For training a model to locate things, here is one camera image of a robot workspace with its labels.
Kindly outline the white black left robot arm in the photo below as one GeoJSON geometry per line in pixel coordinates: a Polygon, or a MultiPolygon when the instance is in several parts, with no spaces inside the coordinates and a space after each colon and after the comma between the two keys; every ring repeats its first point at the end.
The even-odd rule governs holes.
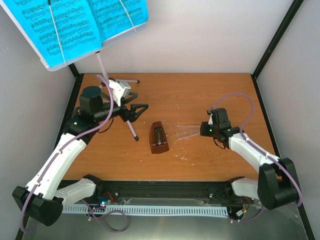
{"type": "Polygon", "coordinates": [[[130,125],[149,107],[148,104],[131,104],[127,108],[126,104],[138,97],[130,90],[112,87],[110,93],[112,96],[106,95],[98,86],[82,90],[77,113],[67,122],[48,160],[26,186],[16,186],[12,192],[22,216],[48,227],[59,219],[65,208],[76,202],[85,198],[96,202],[103,198],[101,179],[91,174],[67,187],[58,187],[73,161],[102,125],[115,117],[130,125]]]}

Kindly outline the brown wooden metronome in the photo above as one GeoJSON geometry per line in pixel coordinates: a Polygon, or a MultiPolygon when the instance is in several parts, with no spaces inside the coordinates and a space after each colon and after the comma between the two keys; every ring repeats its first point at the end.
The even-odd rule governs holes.
{"type": "Polygon", "coordinates": [[[169,151],[167,135],[161,121],[152,123],[149,130],[149,145],[152,154],[162,154],[169,151]]]}

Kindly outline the clear plastic metronome cover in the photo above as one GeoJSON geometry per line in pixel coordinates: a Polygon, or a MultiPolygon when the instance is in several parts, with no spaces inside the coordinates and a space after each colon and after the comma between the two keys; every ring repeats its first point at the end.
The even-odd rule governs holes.
{"type": "Polygon", "coordinates": [[[200,125],[177,125],[177,140],[181,141],[200,135],[200,125]]]}

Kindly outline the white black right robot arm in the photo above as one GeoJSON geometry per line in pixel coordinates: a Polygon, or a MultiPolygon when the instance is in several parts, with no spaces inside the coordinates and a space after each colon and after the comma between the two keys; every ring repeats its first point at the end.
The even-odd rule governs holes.
{"type": "Polygon", "coordinates": [[[237,153],[258,173],[257,180],[232,179],[230,185],[234,196],[259,200],[268,210],[291,203],[297,207],[302,204],[302,191],[292,160],[267,152],[238,126],[233,127],[226,109],[214,108],[207,114],[209,120],[202,122],[200,135],[212,138],[221,149],[237,153]]]}

